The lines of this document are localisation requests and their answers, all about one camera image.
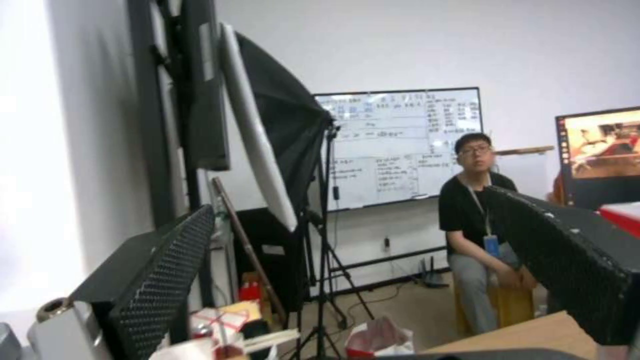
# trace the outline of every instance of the man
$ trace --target man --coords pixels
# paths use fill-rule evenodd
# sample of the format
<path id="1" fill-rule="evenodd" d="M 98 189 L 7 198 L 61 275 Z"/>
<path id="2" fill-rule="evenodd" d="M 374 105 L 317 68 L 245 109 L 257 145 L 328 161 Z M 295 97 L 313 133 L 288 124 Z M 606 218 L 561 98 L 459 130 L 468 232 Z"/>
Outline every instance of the man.
<path id="1" fill-rule="evenodd" d="M 460 287 L 462 307 L 473 331 L 481 334 L 497 328 L 487 295 L 489 278 L 513 289 L 533 288 L 536 281 L 520 266 L 506 239 L 492 231 L 495 224 L 486 207 L 484 187 L 516 191 L 516 186 L 508 177 L 491 171 L 495 158 L 491 139 L 482 133 L 466 134 L 456 142 L 455 151 L 463 171 L 440 190 L 440 229 L 446 233 L 449 266 Z"/>

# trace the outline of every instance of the gray pants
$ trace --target gray pants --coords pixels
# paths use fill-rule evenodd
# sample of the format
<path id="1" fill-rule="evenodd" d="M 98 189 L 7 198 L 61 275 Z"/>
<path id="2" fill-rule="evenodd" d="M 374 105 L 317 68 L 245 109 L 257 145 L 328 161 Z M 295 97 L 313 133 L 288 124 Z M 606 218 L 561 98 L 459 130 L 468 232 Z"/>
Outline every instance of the gray pants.
<path id="1" fill-rule="evenodd" d="M 520 267 L 520 261 L 507 243 L 500 245 L 500 260 L 513 268 Z M 490 272 L 478 260 L 461 254 L 449 256 L 449 266 L 460 287 L 460 302 L 467 320 L 475 334 L 498 328 L 495 311 L 489 301 L 487 284 Z"/>

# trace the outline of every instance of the whiteboard frame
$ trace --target whiteboard frame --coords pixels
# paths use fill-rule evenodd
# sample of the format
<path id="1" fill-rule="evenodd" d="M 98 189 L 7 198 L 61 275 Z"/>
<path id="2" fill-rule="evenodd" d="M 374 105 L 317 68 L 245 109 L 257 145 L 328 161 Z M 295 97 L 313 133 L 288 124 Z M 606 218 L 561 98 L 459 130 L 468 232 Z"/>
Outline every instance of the whiteboard frame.
<path id="1" fill-rule="evenodd" d="M 317 93 L 317 94 L 312 94 L 314 96 L 314 98 L 317 100 L 317 97 L 319 96 L 336 96 L 336 95 L 375 95 L 375 94 L 396 94 L 396 93 L 400 93 L 400 92 L 447 92 L 447 91 L 460 91 L 460 90 L 475 90 L 478 94 L 478 113 L 480 114 L 480 132 L 484 133 L 484 123 L 483 123 L 483 116 L 482 116 L 482 99 L 480 98 L 480 87 L 479 86 L 468 86 L 468 87 L 462 87 L 462 88 L 436 88 L 436 89 L 410 89 L 410 90 L 375 90 L 375 91 L 359 91 L 359 92 L 327 92 L 327 93 Z M 323 142 L 323 146 L 326 146 L 326 139 Z M 330 174 L 327 174 L 327 181 L 330 180 Z M 334 210 L 327 210 L 328 213 L 337 213 L 340 211 L 350 211 L 350 210 L 358 210 L 358 209 L 367 209 L 367 208 L 373 208 L 376 206 L 385 206 L 385 205 L 393 205 L 393 204 L 400 204 L 403 202 L 411 202 L 411 201 L 420 201 L 420 200 L 426 200 L 426 199 L 437 199 L 440 195 L 432 195 L 432 196 L 427 196 L 427 197 L 420 197 L 418 199 L 405 199 L 405 200 L 398 200 L 398 201 L 389 201 L 389 202 L 379 202 L 377 204 L 371 204 L 371 205 L 365 205 L 362 206 L 361 208 L 344 208 L 344 209 L 334 209 Z"/>

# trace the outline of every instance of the whiteboard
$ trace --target whiteboard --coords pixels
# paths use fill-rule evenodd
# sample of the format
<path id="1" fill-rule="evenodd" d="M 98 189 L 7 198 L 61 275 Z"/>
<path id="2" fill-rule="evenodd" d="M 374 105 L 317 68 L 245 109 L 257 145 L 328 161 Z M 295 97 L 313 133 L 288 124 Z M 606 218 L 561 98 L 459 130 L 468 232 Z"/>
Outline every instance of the whiteboard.
<path id="1" fill-rule="evenodd" d="M 316 99 L 340 126 L 329 173 L 329 187 L 338 186 L 340 199 L 329 196 L 329 211 L 437 196 L 461 170 L 456 140 L 482 131 L 478 88 L 318 94 Z"/>

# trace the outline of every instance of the black t-shirt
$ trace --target black t-shirt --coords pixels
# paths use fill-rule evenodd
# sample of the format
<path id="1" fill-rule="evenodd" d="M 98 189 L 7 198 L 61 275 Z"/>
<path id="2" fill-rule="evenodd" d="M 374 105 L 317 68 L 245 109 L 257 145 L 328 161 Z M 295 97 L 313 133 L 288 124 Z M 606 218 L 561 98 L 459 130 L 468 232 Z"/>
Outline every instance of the black t-shirt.
<path id="1" fill-rule="evenodd" d="M 513 181 L 498 173 L 492 172 L 491 184 L 508 190 L 517 191 Z M 475 192 L 478 201 L 486 212 L 485 192 Z M 484 248 L 483 238 L 486 235 L 484 215 L 478 209 L 477 203 L 469 193 L 469 189 L 460 182 L 458 176 L 448 180 L 440 190 L 438 198 L 438 214 L 440 216 L 440 230 L 443 231 L 460 231 L 465 238 L 478 244 Z M 496 230 L 496 226 L 491 219 L 491 209 L 489 209 L 489 221 L 492 230 Z M 504 243 L 505 239 L 499 233 L 498 241 Z M 447 241 L 447 254 L 454 253 L 455 250 Z"/>

